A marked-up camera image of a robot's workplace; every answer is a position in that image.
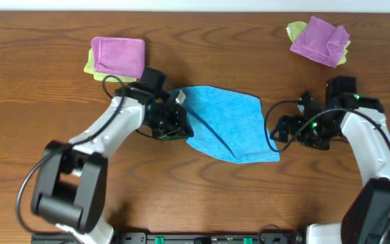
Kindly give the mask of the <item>blue cloth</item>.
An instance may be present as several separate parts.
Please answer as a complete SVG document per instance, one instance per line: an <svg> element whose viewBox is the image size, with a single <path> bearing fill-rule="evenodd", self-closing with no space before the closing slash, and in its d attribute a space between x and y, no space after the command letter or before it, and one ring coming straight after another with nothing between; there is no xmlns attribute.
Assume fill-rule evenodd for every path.
<svg viewBox="0 0 390 244"><path fill-rule="evenodd" d="M266 140L261 101L255 96L199 85L174 89L186 95L183 107L194 135L195 150L229 163L276 163L280 154Z"/></svg>

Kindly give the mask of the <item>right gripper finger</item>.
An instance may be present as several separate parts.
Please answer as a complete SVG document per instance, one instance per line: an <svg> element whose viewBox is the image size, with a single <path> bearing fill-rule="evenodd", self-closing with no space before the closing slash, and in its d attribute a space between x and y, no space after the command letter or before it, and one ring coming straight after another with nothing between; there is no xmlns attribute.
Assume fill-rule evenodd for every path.
<svg viewBox="0 0 390 244"><path fill-rule="evenodd" d="M272 133L286 133L288 131L288 116L284 115L278 119L275 128L272 129Z"/></svg>
<svg viewBox="0 0 390 244"><path fill-rule="evenodd" d="M277 142L288 142L288 132L284 130L274 130L269 137Z"/></svg>

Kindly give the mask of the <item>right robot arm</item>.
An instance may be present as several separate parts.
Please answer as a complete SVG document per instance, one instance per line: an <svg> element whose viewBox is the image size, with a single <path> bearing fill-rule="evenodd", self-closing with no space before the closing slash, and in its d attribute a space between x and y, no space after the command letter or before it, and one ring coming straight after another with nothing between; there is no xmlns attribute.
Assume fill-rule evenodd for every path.
<svg viewBox="0 0 390 244"><path fill-rule="evenodd" d="M305 92L293 100L300 115L284 115L268 142L292 142L329 150L336 137L352 148L363 189L343 219L334 224L310 224L291 243L390 243L390 133L385 109L376 98L358 94L354 77L339 76L326 83L325 105Z"/></svg>

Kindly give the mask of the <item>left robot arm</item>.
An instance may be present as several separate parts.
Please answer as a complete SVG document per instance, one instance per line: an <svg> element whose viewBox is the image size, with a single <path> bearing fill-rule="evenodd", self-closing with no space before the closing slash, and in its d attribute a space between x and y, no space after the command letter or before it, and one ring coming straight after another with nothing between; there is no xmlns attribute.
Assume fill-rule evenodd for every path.
<svg viewBox="0 0 390 244"><path fill-rule="evenodd" d="M167 77L154 68L144 69L135 82L120 85L108 93L110 104L84 132L68 142L51 141L42 158L33 166L18 191L15 215L21 227L33 236L64 242L119 243L115 228L102 216L106 200L108 161L130 134L142 125L158 141L185 140L194 135L183 107L186 94L165 91ZM31 178L37 179L30 210L58 228L39 231L27 225L21 214L21 201Z"/></svg>

